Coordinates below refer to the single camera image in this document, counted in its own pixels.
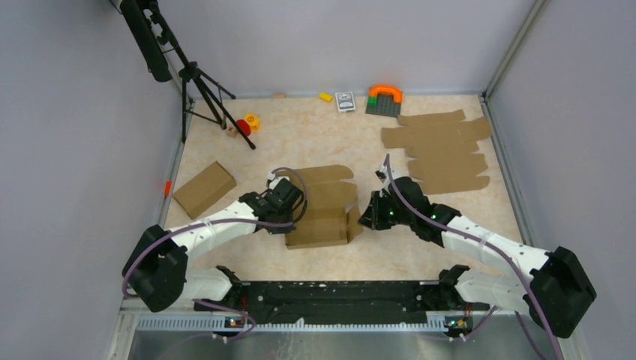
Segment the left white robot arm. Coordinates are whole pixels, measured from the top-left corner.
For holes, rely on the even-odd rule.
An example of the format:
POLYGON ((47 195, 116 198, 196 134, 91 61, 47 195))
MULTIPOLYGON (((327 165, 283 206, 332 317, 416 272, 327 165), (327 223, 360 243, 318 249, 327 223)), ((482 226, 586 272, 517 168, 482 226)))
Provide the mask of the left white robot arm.
POLYGON ((226 208, 187 225, 148 227, 121 271, 123 296, 141 300, 154 313, 182 299, 212 300, 223 310, 235 308, 241 291, 229 275, 221 270, 197 270, 193 261, 260 230, 291 233, 299 221, 296 209, 307 202, 304 184, 295 185, 286 176, 274 177, 262 193, 245 193, 226 208))

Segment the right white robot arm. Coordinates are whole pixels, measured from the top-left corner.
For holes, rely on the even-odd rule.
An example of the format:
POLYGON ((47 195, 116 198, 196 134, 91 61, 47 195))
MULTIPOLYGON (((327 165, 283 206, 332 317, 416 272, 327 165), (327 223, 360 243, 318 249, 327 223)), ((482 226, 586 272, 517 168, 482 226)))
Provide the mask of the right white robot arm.
POLYGON ((485 303, 530 317, 558 338, 570 338, 598 298, 578 257, 568 248, 549 251, 512 241, 450 206, 430 202, 408 176, 382 183, 358 222, 370 230, 408 227, 419 239, 464 254, 496 269, 488 274, 455 266, 452 278, 439 289, 450 309, 465 303, 485 303))

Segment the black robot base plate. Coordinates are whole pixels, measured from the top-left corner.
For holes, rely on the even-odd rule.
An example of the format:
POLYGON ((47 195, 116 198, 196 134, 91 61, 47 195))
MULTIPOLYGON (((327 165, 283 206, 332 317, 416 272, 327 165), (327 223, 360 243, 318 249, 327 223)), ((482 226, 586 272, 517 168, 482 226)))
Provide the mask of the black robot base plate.
POLYGON ((218 304, 246 311, 265 325, 423 324, 434 311, 489 309, 432 280, 238 282, 218 304))

